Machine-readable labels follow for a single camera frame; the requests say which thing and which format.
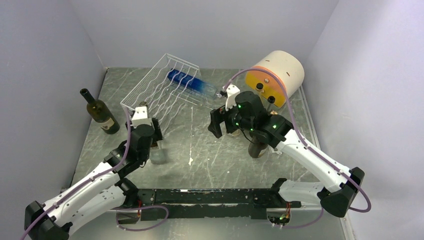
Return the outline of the blue clear bottle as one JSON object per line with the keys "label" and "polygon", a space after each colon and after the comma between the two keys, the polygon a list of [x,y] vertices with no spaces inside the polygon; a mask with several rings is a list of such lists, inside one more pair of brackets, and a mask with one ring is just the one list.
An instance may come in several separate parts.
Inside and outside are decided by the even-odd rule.
{"label": "blue clear bottle", "polygon": [[217,88],[198,77],[190,75],[186,72],[182,72],[176,69],[172,69],[168,74],[167,78],[176,83],[178,86],[183,86],[186,90],[191,90],[197,94],[214,98],[217,96]]}

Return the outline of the dark green bottle black neck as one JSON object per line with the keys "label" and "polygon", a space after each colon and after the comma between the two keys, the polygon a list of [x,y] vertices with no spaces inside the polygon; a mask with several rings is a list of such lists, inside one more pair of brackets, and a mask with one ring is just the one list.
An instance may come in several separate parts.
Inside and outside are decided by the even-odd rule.
{"label": "dark green bottle black neck", "polygon": [[113,135],[120,130],[119,123],[102,100],[95,99],[86,88],[82,88],[80,94],[87,102],[86,110],[88,114],[106,134]]}

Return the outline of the brown bottle gold foil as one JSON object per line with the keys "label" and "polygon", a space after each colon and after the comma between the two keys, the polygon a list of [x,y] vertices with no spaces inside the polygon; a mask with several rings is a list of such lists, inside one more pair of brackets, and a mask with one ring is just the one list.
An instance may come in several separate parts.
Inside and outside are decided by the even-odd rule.
{"label": "brown bottle gold foil", "polygon": [[253,122],[252,128],[249,130],[249,136],[251,137],[250,144],[248,146],[248,154],[252,158],[261,157],[269,143],[274,139],[270,130],[270,119],[272,116],[277,116],[279,113],[271,110],[266,113],[266,116],[260,117],[259,120],[256,118]]}

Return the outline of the clear bottle white gold label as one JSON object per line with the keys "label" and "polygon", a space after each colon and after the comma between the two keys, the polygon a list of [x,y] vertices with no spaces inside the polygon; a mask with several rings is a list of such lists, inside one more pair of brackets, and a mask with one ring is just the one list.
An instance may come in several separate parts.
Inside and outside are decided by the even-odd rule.
{"label": "clear bottle white gold label", "polygon": [[257,83],[256,86],[255,86],[255,90],[256,90],[256,93],[259,96],[263,96],[263,94],[265,92],[264,85],[261,82]]}

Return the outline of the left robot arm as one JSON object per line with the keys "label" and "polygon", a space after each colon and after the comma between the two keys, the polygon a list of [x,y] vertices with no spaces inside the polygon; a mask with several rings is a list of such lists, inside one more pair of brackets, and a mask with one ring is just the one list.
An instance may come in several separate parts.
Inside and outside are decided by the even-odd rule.
{"label": "left robot arm", "polygon": [[25,208],[22,239],[67,240],[103,213],[138,203],[138,188],[126,177],[145,165],[152,143],[163,137],[156,118],[133,117],[128,123],[128,139],[88,175],[56,197]]}

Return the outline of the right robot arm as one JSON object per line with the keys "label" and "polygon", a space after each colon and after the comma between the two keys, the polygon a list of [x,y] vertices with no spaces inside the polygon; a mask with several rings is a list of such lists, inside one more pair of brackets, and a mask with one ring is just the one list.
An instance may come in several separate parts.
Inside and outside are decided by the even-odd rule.
{"label": "right robot arm", "polygon": [[339,218],[350,210],[365,177],[364,171],[344,166],[326,155],[297,133],[292,122],[267,110],[258,95],[251,91],[228,95],[225,105],[210,111],[207,129],[216,138],[223,135],[221,123],[228,134],[248,131],[260,144],[267,145],[274,153],[290,156],[317,178],[317,182],[284,181],[270,193],[270,202],[275,207],[287,202],[318,204]]}

